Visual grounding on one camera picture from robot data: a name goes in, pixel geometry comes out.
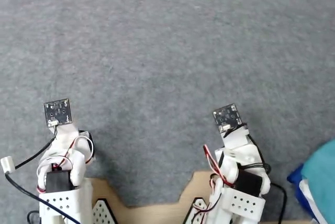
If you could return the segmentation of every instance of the robotic arm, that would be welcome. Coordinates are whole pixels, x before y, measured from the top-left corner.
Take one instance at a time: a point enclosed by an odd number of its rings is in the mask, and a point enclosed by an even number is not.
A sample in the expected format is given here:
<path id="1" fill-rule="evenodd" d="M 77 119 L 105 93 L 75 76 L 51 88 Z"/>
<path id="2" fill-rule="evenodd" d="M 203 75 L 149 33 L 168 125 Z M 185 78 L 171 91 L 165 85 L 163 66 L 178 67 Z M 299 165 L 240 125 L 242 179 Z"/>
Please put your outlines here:
<path id="1" fill-rule="evenodd" d="M 68 99 L 45 103 L 44 111 L 54 138 L 37 168 L 39 197 L 18 186 L 9 174 L 42 151 L 17 166 L 14 166 L 11 156 L 2 158 L 6 178 L 22 192 L 40 201 L 42 224 L 93 224 L 93 188 L 91 182 L 84 178 L 86 166 L 95 159 L 92 137 L 73 124 Z"/>
<path id="2" fill-rule="evenodd" d="M 262 195 L 270 190 L 270 166 L 264 163 L 235 104 L 213 113 L 224 147 L 215 151 L 215 160 L 204 146 L 214 172 L 209 181 L 212 193 L 208 205 L 202 198 L 194 200 L 184 224 L 256 224 L 265 204 Z"/>

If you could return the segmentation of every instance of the wire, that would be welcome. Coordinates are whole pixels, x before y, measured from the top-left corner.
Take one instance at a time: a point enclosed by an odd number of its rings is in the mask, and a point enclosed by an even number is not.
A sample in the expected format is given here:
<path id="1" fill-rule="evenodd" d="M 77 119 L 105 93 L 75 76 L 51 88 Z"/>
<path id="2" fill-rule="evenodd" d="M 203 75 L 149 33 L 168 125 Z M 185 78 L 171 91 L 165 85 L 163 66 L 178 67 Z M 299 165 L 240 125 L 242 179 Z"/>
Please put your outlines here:
<path id="1" fill-rule="evenodd" d="M 233 184 L 229 183 L 226 179 L 226 177 L 221 173 L 220 167 L 217 164 L 217 162 L 213 159 L 212 155 L 210 154 L 210 151 L 207 147 L 207 145 L 203 145 L 204 148 L 204 152 L 205 152 L 205 156 L 207 158 L 209 167 L 212 169 L 212 171 L 217 174 L 218 176 L 220 176 L 220 178 L 222 179 L 222 181 L 227 184 L 228 186 L 233 186 Z"/>
<path id="2" fill-rule="evenodd" d="M 39 214 L 40 212 L 38 211 L 38 210 L 32 210 L 32 211 L 30 211 L 29 213 L 27 213 L 27 222 L 28 222 L 28 224 L 31 224 L 31 221 L 30 221 L 30 216 L 32 215 L 32 214 Z"/>
<path id="3" fill-rule="evenodd" d="M 40 189 L 40 187 L 37 185 L 36 190 L 39 194 L 44 194 L 46 190 Z"/>
<path id="4" fill-rule="evenodd" d="M 66 218 L 68 218 L 70 221 L 76 223 L 76 224 L 80 224 L 77 220 L 75 220 L 74 218 L 72 218 L 71 216 L 69 216 L 68 214 L 64 213 L 62 210 L 58 209 L 57 207 L 53 206 L 52 204 L 50 204 L 49 202 L 37 197 L 36 195 L 32 194 L 31 192 L 25 190 L 23 187 L 21 187 L 20 185 L 18 185 L 15 181 L 12 180 L 12 178 L 9 175 L 9 172 L 5 173 L 5 177 L 8 180 L 8 182 L 10 182 L 16 189 L 18 189 L 21 193 L 45 204 L 46 206 L 50 207 L 51 209 L 55 210 L 56 212 L 58 212 L 60 215 L 65 216 Z"/>
<path id="5" fill-rule="evenodd" d="M 278 224 L 281 224 L 282 221 L 283 221 L 283 217 L 284 217 L 285 209 L 286 209 L 287 193 L 286 193 L 285 188 L 283 188 L 281 185 L 278 185 L 278 184 L 276 184 L 276 183 L 271 183 L 271 185 L 273 185 L 274 187 L 277 187 L 277 188 L 278 188 L 280 191 L 282 191 L 282 193 L 283 193 L 282 210 L 281 210 L 281 213 L 280 213 L 279 218 L 278 218 Z"/>
<path id="6" fill-rule="evenodd" d="M 248 137 L 249 137 L 250 141 L 257 147 L 257 150 L 258 150 L 258 153 L 260 154 L 262 163 L 266 164 L 265 161 L 264 161 L 263 154 L 262 154 L 261 150 L 259 149 L 258 145 L 256 144 L 256 142 L 254 141 L 254 139 L 250 135 L 248 135 Z M 286 210 L 287 193 L 286 193 L 286 190 L 282 186 L 280 186 L 280 185 L 278 185 L 276 183 L 272 183 L 272 182 L 271 182 L 271 185 L 277 187 L 279 190 L 281 190 L 283 192 L 283 196 L 284 196 L 284 198 L 283 198 L 283 204 L 282 204 L 281 213 L 280 213 L 279 218 L 278 218 L 278 224 L 281 224 L 282 221 L 283 221 L 285 210 Z"/>
<path id="7" fill-rule="evenodd" d="M 212 207 L 207 208 L 207 209 L 201 209 L 201 210 L 199 210 L 199 211 L 193 216 L 193 218 L 192 218 L 192 220 L 191 220 L 191 223 L 193 223 L 194 220 L 195 220 L 195 218 L 196 218 L 199 214 L 201 214 L 202 212 L 204 212 L 204 213 L 208 213 L 208 212 L 212 211 L 212 210 L 215 208 L 215 206 L 218 204 L 220 198 L 221 198 L 221 194 L 219 195 L 219 198 L 216 200 L 216 202 L 214 203 L 214 205 L 213 205 Z"/>
<path id="8" fill-rule="evenodd" d="M 212 178 L 209 180 L 209 185 L 210 185 L 210 188 L 211 188 L 211 194 L 213 195 L 214 194 L 215 182 Z"/>
<path id="9" fill-rule="evenodd" d="M 61 163 L 57 164 L 56 167 L 59 167 L 59 166 L 62 165 L 62 163 L 64 162 L 66 156 L 69 154 L 69 150 L 75 146 L 77 140 L 80 139 L 80 138 L 86 139 L 91 144 L 90 157 L 85 161 L 85 164 L 87 164 L 88 162 L 91 161 L 91 159 L 93 158 L 93 155 L 94 155 L 94 144 L 93 144 L 93 141 L 90 138 L 88 138 L 88 137 L 86 137 L 84 135 L 79 135 L 79 136 L 77 136 L 77 137 L 74 138 L 74 140 L 72 141 L 72 143 L 70 144 L 68 150 L 66 151 L 66 153 L 64 155 L 64 159 L 61 161 Z"/>
<path id="10" fill-rule="evenodd" d="M 39 156 L 42 152 L 44 152 L 51 145 L 51 143 L 55 140 L 56 135 L 57 135 L 57 126 L 55 126 L 55 128 L 54 128 L 54 134 L 53 135 L 54 135 L 54 137 L 44 147 L 42 147 L 41 150 L 39 150 L 37 153 L 35 153 L 30 158 L 24 160 L 23 162 L 21 162 L 20 164 L 15 166 L 15 170 L 19 169 L 20 167 L 24 166 L 25 164 L 27 164 L 30 161 L 32 161 L 33 159 L 35 159 L 37 156 Z"/>
<path id="11" fill-rule="evenodd" d="M 30 161 L 32 161 L 33 159 L 35 159 L 37 156 L 39 156 L 43 151 L 45 151 L 50 145 L 51 143 L 56 139 L 57 136 L 57 126 L 55 126 L 54 128 L 54 136 L 53 138 L 44 146 L 41 148 L 41 150 L 39 150 L 37 153 L 35 153 L 33 156 L 31 156 L 30 158 L 24 160 L 23 162 L 21 162 L 20 164 L 18 164 L 17 166 L 15 166 L 15 169 L 19 169 L 20 167 L 24 166 L 25 164 L 29 163 Z M 64 213 L 62 210 L 58 209 L 57 207 L 53 206 L 52 204 L 50 204 L 49 202 L 37 197 L 36 195 L 32 194 L 31 192 L 25 190 L 23 187 L 21 187 L 20 185 L 18 185 L 9 175 L 9 172 L 5 173 L 5 177 L 8 180 L 9 183 L 11 183 L 16 189 L 18 189 L 20 192 L 22 192 L 23 194 L 45 204 L 46 206 L 50 207 L 51 209 L 55 210 L 56 212 L 58 212 L 59 214 L 65 216 L 66 218 L 68 218 L 69 220 L 71 220 L 72 222 L 74 222 L 75 224 L 80 224 L 77 220 L 75 220 L 74 218 L 72 218 L 71 216 L 67 215 L 66 213 Z"/>
<path id="12" fill-rule="evenodd" d="M 264 168 L 266 174 L 271 173 L 271 169 L 272 169 L 271 166 L 267 163 L 253 163 L 253 164 L 240 166 L 240 169 L 242 170 L 251 169 L 251 168 Z"/>
<path id="13" fill-rule="evenodd" d="M 59 158 L 63 158 L 65 159 L 66 161 L 68 161 L 70 164 L 71 164 L 71 169 L 73 169 L 73 164 L 71 162 L 71 160 L 67 157 L 64 157 L 64 156 L 61 156 L 61 155 L 55 155 L 55 156 L 49 156 L 45 159 L 43 159 L 40 164 L 38 165 L 37 169 L 36 169 L 36 175 L 38 177 L 38 175 L 40 174 L 40 170 L 43 166 L 46 166 L 46 165 L 50 165 L 51 163 L 49 164 L 45 164 L 46 161 L 50 161 L 50 160 L 53 160 L 53 159 L 59 159 Z"/>
<path id="14" fill-rule="evenodd" d="M 229 134 L 231 134 L 233 131 L 236 131 L 237 129 L 240 129 L 241 127 L 243 126 L 247 126 L 247 123 L 242 123 L 238 126 L 235 126 L 233 128 L 230 128 L 226 131 L 225 135 L 224 135 L 224 138 L 226 138 Z"/>

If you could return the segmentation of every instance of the blue fabric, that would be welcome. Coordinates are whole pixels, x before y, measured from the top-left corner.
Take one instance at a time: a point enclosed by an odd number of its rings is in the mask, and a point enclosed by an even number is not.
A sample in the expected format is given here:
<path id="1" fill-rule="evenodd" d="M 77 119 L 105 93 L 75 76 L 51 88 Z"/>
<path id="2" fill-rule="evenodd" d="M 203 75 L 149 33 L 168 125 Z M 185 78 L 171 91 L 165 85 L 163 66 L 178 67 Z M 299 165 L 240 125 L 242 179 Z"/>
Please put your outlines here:
<path id="1" fill-rule="evenodd" d="M 324 144 L 304 164 L 313 199 L 328 224 L 335 224 L 335 139 Z"/>
<path id="2" fill-rule="evenodd" d="M 307 199 L 305 198 L 303 192 L 299 188 L 299 183 L 303 179 L 301 171 L 304 165 L 301 164 L 296 170 L 291 172 L 291 174 L 287 177 L 287 180 L 291 182 L 295 187 L 295 197 L 298 199 L 299 203 L 302 207 L 314 218 L 317 219 L 309 206 Z"/>

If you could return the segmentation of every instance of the cloth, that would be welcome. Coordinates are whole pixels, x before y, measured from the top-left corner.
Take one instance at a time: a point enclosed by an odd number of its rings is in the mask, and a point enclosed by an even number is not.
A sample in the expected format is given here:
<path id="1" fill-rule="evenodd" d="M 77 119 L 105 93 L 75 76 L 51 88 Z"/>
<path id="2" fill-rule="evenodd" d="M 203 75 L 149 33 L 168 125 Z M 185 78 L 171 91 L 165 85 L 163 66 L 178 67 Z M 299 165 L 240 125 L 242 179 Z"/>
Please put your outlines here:
<path id="1" fill-rule="evenodd" d="M 327 223 L 335 223 L 335 139 L 324 144 L 304 164 L 301 174 Z"/>
<path id="2" fill-rule="evenodd" d="M 324 217 L 320 213 L 320 210 L 315 203 L 315 200 L 313 198 L 312 193 L 309 190 L 308 181 L 307 180 L 302 180 L 299 183 L 299 188 L 300 188 L 301 192 L 304 194 L 304 196 L 306 197 L 306 200 L 308 201 L 310 209 L 313 212 L 313 216 L 315 216 L 315 219 L 312 219 L 312 222 L 313 222 L 313 220 L 315 220 L 316 223 L 327 224 L 326 220 L 324 219 Z"/>

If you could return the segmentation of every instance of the black cable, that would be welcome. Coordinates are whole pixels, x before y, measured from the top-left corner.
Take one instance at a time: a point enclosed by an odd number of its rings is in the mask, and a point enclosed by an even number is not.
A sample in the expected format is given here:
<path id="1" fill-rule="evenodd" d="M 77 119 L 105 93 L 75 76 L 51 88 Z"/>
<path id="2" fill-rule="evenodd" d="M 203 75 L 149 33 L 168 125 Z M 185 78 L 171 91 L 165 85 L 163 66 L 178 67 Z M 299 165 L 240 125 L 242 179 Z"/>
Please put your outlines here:
<path id="1" fill-rule="evenodd" d="M 68 218 L 70 221 L 72 221 L 73 223 L 76 224 L 80 224 L 80 222 L 78 222 L 77 220 L 75 220 L 74 218 L 72 218 L 71 216 L 69 216 L 68 214 L 64 213 L 62 210 L 58 209 L 57 207 L 53 206 L 52 204 L 50 204 L 49 202 L 37 197 L 36 195 L 32 194 L 31 192 L 25 190 L 23 187 L 21 187 L 20 185 L 18 185 L 15 181 L 12 180 L 12 178 L 9 175 L 9 172 L 5 173 L 5 177 L 8 180 L 8 182 L 10 182 L 16 189 L 18 189 L 21 193 L 45 204 L 46 206 L 50 207 L 51 209 L 55 210 L 56 212 L 58 212 L 60 215 L 63 215 L 64 217 Z"/>
<path id="2" fill-rule="evenodd" d="M 18 164 L 17 166 L 15 166 L 15 170 L 19 169 L 21 166 L 24 166 L 25 164 L 27 164 L 30 161 L 32 161 L 33 159 L 35 159 L 37 156 L 39 156 L 42 152 L 44 152 L 51 145 L 51 143 L 55 140 L 56 135 L 57 135 L 57 126 L 55 126 L 55 128 L 54 128 L 53 135 L 54 135 L 54 137 L 44 147 L 42 147 L 41 150 L 39 150 L 37 153 L 35 153 L 30 158 L 24 160 L 23 162 L 21 162 L 20 164 Z"/>
<path id="3" fill-rule="evenodd" d="M 271 173 L 271 166 L 267 163 L 253 163 L 253 164 L 248 164 L 248 165 L 241 165 L 239 168 L 241 168 L 242 170 L 245 169 L 251 169 L 251 168 L 264 168 L 266 174 Z"/>
<path id="4" fill-rule="evenodd" d="M 41 150 L 39 150 L 37 153 L 35 153 L 33 156 L 31 156 L 30 158 L 24 160 L 23 162 L 21 162 L 20 164 L 18 164 L 17 166 L 15 166 L 15 169 L 19 169 L 20 167 L 24 166 L 25 164 L 29 163 L 30 161 L 32 161 L 33 159 L 35 159 L 37 156 L 39 156 L 43 151 L 45 151 L 50 145 L 51 143 L 55 140 L 56 136 L 57 136 L 57 126 L 55 126 L 54 128 L 54 136 L 53 138 L 44 146 L 42 147 Z M 77 220 L 75 220 L 74 218 L 72 218 L 71 216 L 67 215 L 66 213 L 64 213 L 62 210 L 58 209 L 57 207 L 53 206 L 52 204 L 48 203 L 47 201 L 37 197 L 36 195 L 32 194 L 31 192 L 25 190 L 23 187 L 21 187 L 20 185 L 18 185 L 15 181 L 13 181 L 13 179 L 10 177 L 9 172 L 5 173 L 5 177 L 8 180 L 8 182 L 10 182 L 16 189 L 18 189 L 20 192 L 24 193 L 25 195 L 45 204 L 46 206 L 50 207 L 51 209 L 55 210 L 56 212 L 58 212 L 59 214 L 65 216 L 66 218 L 68 218 L 69 220 L 71 220 L 72 222 L 76 223 L 76 224 L 80 224 Z"/>
<path id="5" fill-rule="evenodd" d="M 39 214 L 40 212 L 38 211 L 38 210 L 32 210 L 32 211 L 30 211 L 29 213 L 27 213 L 27 222 L 28 222 L 28 224 L 31 224 L 31 221 L 30 221 L 30 216 L 32 215 L 32 214 Z"/>
<path id="6" fill-rule="evenodd" d="M 265 161 L 264 161 L 264 157 L 263 157 L 263 154 L 262 154 L 260 148 L 258 147 L 258 145 L 256 144 L 256 142 L 254 141 L 254 139 L 250 136 L 250 134 L 248 135 L 248 138 L 249 138 L 250 141 L 257 147 L 257 150 L 258 150 L 258 153 L 260 154 L 262 163 L 265 163 Z"/>
<path id="7" fill-rule="evenodd" d="M 236 126 L 236 127 L 233 127 L 233 128 L 228 129 L 228 130 L 226 131 L 225 135 L 224 135 L 224 138 L 225 138 L 226 136 L 228 136 L 229 134 L 231 134 L 233 131 L 236 131 L 237 129 L 240 129 L 241 127 L 246 126 L 246 125 L 247 125 L 246 123 L 242 123 L 242 124 L 240 124 L 240 125 L 238 125 L 238 126 Z"/>
<path id="8" fill-rule="evenodd" d="M 258 145 L 256 144 L 256 142 L 254 141 L 254 139 L 250 135 L 248 135 L 248 137 L 249 137 L 250 141 L 257 147 L 257 150 L 258 150 L 258 153 L 260 154 L 262 163 L 265 164 L 263 154 L 262 154 L 261 150 L 259 149 Z M 281 210 L 281 213 L 280 213 L 279 218 L 278 218 L 278 224 L 281 224 L 282 221 L 283 221 L 283 218 L 284 218 L 286 204 L 287 204 L 287 193 L 286 193 L 286 190 L 282 186 L 280 186 L 280 185 L 278 185 L 276 183 L 272 183 L 272 182 L 271 182 L 271 185 L 273 185 L 273 186 L 277 187 L 278 189 L 280 189 L 283 192 L 283 195 L 284 195 L 283 204 L 282 204 L 282 210 Z"/>
<path id="9" fill-rule="evenodd" d="M 282 205 L 282 210 L 281 210 L 281 213 L 279 215 L 279 219 L 278 219 L 278 224 L 281 224 L 282 223 L 282 220 L 284 218 L 284 214 L 285 214 L 285 209 L 286 209 L 286 203 L 287 203 L 287 193 L 286 193 L 286 190 L 285 188 L 283 188 L 282 186 L 276 184 L 276 183 L 272 183 L 271 182 L 271 185 L 273 185 L 274 187 L 277 187 L 280 191 L 282 191 L 283 193 L 283 205 Z"/>

